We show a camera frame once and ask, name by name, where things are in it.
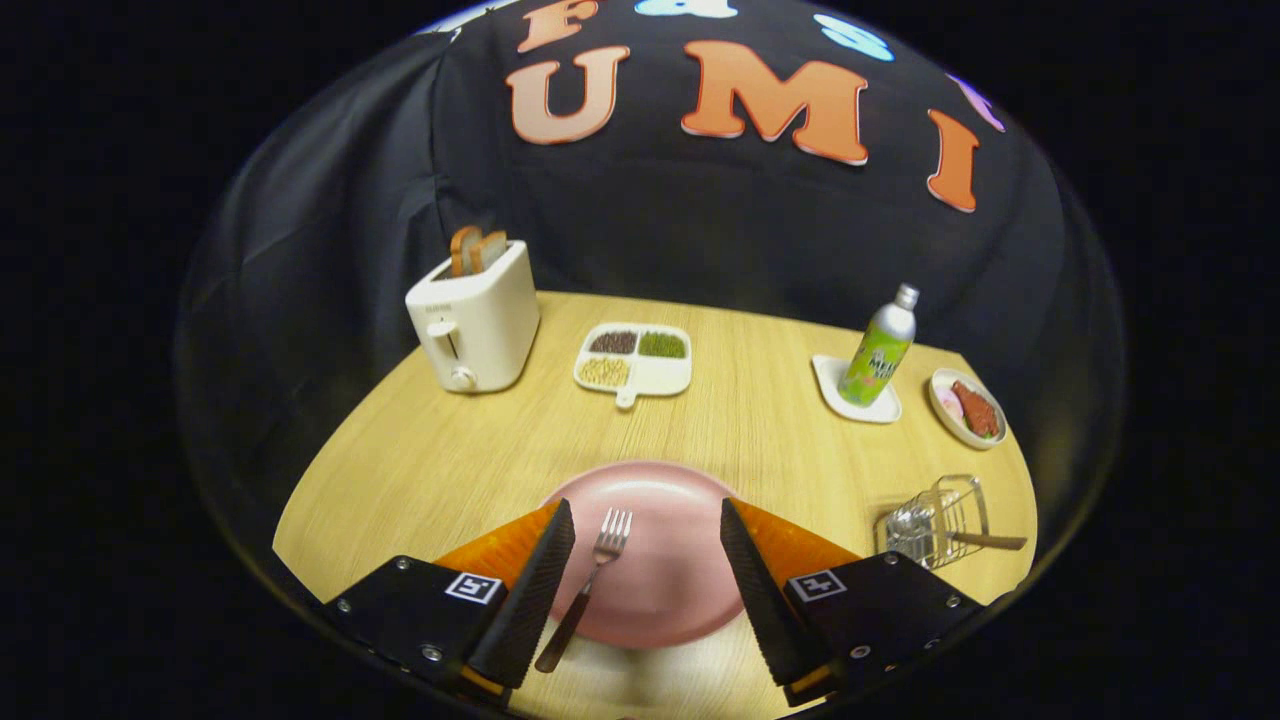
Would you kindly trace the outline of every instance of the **meat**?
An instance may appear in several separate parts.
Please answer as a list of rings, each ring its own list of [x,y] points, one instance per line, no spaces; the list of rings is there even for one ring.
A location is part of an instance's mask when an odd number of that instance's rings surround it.
[[[1000,425],[996,423],[996,409],[983,400],[980,395],[964,387],[964,383],[960,380],[956,380],[951,386],[951,392],[955,392],[956,397],[960,398],[960,406],[964,407],[964,419],[974,434],[978,437],[995,437],[1000,432]]]

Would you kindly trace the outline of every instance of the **knife handle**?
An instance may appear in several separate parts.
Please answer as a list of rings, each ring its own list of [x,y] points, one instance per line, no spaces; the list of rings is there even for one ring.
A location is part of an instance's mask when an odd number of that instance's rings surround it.
[[[1027,544],[1027,538],[1009,538],[1004,536],[983,536],[979,533],[950,533],[951,539],[980,544],[982,547],[996,547],[1000,550],[1021,550]]]
[[[582,619],[582,612],[586,612],[586,601],[589,600],[591,600],[591,596],[585,588],[577,593],[577,597],[573,598],[573,605],[568,606],[568,611],[564,612],[559,626],[552,633],[552,639],[547,641],[547,647],[543,648],[543,653],[534,662],[534,667],[541,673],[550,673],[559,665],[559,659],[564,655],[568,641],[573,639],[577,621]]]

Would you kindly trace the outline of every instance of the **wire basket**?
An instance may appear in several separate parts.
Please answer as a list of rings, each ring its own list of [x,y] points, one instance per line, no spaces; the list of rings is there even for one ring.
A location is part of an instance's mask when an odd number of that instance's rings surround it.
[[[951,537],[973,532],[991,534],[982,482],[974,475],[943,475],[876,521],[876,551],[895,551],[936,570],[982,550]]]

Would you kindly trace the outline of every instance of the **small plate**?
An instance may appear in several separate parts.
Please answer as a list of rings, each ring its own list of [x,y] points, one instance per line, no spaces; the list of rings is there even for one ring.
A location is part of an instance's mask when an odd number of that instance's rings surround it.
[[[884,386],[884,391],[868,407],[859,407],[840,397],[840,378],[845,377],[851,363],[852,360],[847,357],[813,356],[813,372],[818,375],[818,387],[822,388],[822,397],[827,405],[837,414],[863,423],[888,424],[901,418],[902,402],[897,398],[892,382]]]
[[[947,413],[946,407],[942,406],[942,397],[940,393],[942,391],[951,389],[952,383],[956,380],[960,380],[965,387],[980,395],[983,400],[989,402],[992,409],[996,410],[996,427],[998,428],[996,437],[987,439],[975,434],[969,429],[969,425],[966,425],[964,420],[956,420],[950,413]],[[933,377],[929,378],[927,389],[929,393],[929,405],[933,406],[933,413],[937,414],[938,420],[941,420],[942,424],[951,430],[951,434],[960,439],[960,442],[973,447],[974,450],[991,450],[992,447],[1005,442],[1005,437],[1009,436],[1009,421],[1005,419],[1005,410],[998,402],[996,402],[996,398],[987,391],[986,387],[983,387],[982,383],[960,370],[940,368],[933,373]]]
[[[630,352],[599,352],[591,350],[595,338],[611,332],[635,333],[636,342]],[[684,357],[660,357],[641,355],[640,341],[645,334],[669,334],[685,343]],[[591,360],[614,360],[627,366],[627,379],[620,386],[598,384],[582,377],[582,366]],[[616,404],[622,410],[630,410],[639,395],[680,395],[689,387],[694,374],[694,343],[689,333],[669,325],[649,325],[641,323],[603,323],[591,328],[582,341],[573,363],[573,379],[586,389],[616,395]]]
[[[591,547],[609,507],[630,510],[622,556],[600,569],[577,634],[613,647],[684,644],[742,611],[742,596],[719,541],[721,503],[737,497],[705,473],[628,461],[584,473],[547,498],[567,497],[577,541],[552,605],[559,621],[591,571]]]

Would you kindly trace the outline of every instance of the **white divided plate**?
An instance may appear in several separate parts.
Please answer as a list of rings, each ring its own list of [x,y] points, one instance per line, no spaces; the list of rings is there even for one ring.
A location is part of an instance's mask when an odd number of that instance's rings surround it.
[[[974,434],[969,429],[969,425],[964,420],[956,420],[950,413],[942,406],[942,397],[938,395],[941,391],[951,389],[951,386],[960,380],[966,388],[980,395],[991,407],[996,411],[996,437],[987,439]],[[1005,442],[1005,437],[1009,436],[1009,421],[1005,420],[1005,410],[996,402],[996,398],[987,392],[987,388],[982,386],[978,380],[970,378],[969,375],[961,373],[960,370],[952,370],[950,368],[940,368],[929,378],[929,405],[933,406],[933,413],[937,414],[938,420],[951,430],[951,434],[960,438],[960,442],[973,447],[974,450],[991,450],[997,445]]]
[[[636,333],[636,345],[631,352],[591,352],[591,343],[604,333],[632,332]],[[684,357],[654,357],[640,355],[640,341],[645,333],[663,333],[678,337],[685,343]],[[582,379],[582,365],[596,357],[622,360],[627,364],[628,373],[626,383],[621,386],[604,386],[590,383]],[[635,405],[637,395],[680,395],[689,387],[694,377],[694,343],[689,340],[689,333],[669,325],[645,325],[637,323],[602,323],[591,328],[579,350],[577,361],[573,363],[573,379],[577,384],[599,392],[612,392],[617,395],[617,405],[628,409]]]
[[[892,382],[884,386],[884,391],[879,393],[879,397],[869,407],[859,407],[840,397],[840,378],[844,378],[845,373],[849,372],[850,363],[852,360],[849,357],[813,356],[813,372],[818,375],[818,387],[822,388],[822,397],[827,401],[827,405],[837,414],[863,423],[887,424],[901,418],[902,402],[897,398],[897,392],[893,391]]]

